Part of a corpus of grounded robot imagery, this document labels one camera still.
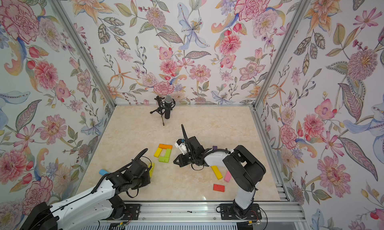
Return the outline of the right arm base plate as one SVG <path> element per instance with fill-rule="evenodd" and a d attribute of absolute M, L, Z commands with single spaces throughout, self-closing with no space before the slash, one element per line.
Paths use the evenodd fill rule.
<path fill-rule="evenodd" d="M 245 210 L 233 203 L 220 204 L 217 207 L 217 212 L 220 213 L 221 220 L 256 221 L 263 219 L 260 206 L 258 204 L 251 204 Z"/>

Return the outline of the long yellow block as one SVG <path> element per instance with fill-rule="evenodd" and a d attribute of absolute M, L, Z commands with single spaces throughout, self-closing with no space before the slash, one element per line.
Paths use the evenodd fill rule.
<path fill-rule="evenodd" d="M 155 168 L 155 163 L 150 163 L 150 164 L 149 164 L 149 174 L 150 174 L 150 178 L 153 177 L 154 168 Z"/>
<path fill-rule="evenodd" d="M 211 169 L 214 172 L 214 174 L 218 180 L 221 180 L 223 178 L 223 175 L 221 174 L 221 172 L 217 166 L 211 166 Z"/>

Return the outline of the small yellow block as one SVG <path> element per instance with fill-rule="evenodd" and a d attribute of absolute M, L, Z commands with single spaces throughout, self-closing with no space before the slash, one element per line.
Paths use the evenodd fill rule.
<path fill-rule="evenodd" d="M 154 157 L 159 158 L 162 153 L 162 150 L 163 150 L 162 148 L 157 148 L 157 150 L 154 153 Z"/>

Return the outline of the lime green block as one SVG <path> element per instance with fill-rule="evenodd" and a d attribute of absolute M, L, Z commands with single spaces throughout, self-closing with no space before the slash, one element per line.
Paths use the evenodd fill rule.
<path fill-rule="evenodd" d="M 159 157 L 159 162 L 161 163 L 169 163 L 170 158 L 168 157 Z"/>
<path fill-rule="evenodd" d="M 169 159 L 170 156 L 171 156 L 171 153 L 172 153 L 172 150 L 171 150 L 171 149 L 167 149 L 167 150 L 166 150 L 165 157 Z"/>

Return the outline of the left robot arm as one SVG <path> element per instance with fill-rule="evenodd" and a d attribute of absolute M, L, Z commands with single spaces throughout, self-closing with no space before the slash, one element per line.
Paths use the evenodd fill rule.
<path fill-rule="evenodd" d="M 119 195 L 129 190 L 138 191 L 148 185 L 151 169 L 152 165 L 135 159 L 118 171 L 103 175 L 93 188 L 74 197 L 52 205 L 45 202 L 38 204 L 21 228 L 80 230 L 100 220 L 120 220 L 128 213 L 128 209 Z"/>

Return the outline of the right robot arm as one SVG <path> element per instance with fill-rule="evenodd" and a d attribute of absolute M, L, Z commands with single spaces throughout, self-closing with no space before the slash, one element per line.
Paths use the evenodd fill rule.
<path fill-rule="evenodd" d="M 244 146 L 233 150 L 204 149 L 196 137 L 177 140 L 175 147 L 181 154 L 174 160 L 179 167 L 196 165 L 198 167 L 225 167 L 235 180 L 239 189 L 233 201 L 234 214 L 244 219 L 251 211 L 257 185 L 262 181 L 265 166 Z"/>

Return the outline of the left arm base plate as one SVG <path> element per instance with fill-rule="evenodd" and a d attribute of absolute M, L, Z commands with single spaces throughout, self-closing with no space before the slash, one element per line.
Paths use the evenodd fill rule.
<path fill-rule="evenodd" d="M 140 204 L 125 204 L 114 208 L 111 215 L 106 220 L 119 220 L 119 221 L 136 221 L 139 219 Z"/>

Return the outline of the orange long block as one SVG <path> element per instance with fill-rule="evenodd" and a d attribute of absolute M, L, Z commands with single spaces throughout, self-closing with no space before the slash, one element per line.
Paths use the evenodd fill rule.
<path fill-rule="evenodd" d="M 172 145 L 164 145 L 164 144 L 159 144 L 159 148 L 160 149 L 172 149 L 173 146 Z"/>

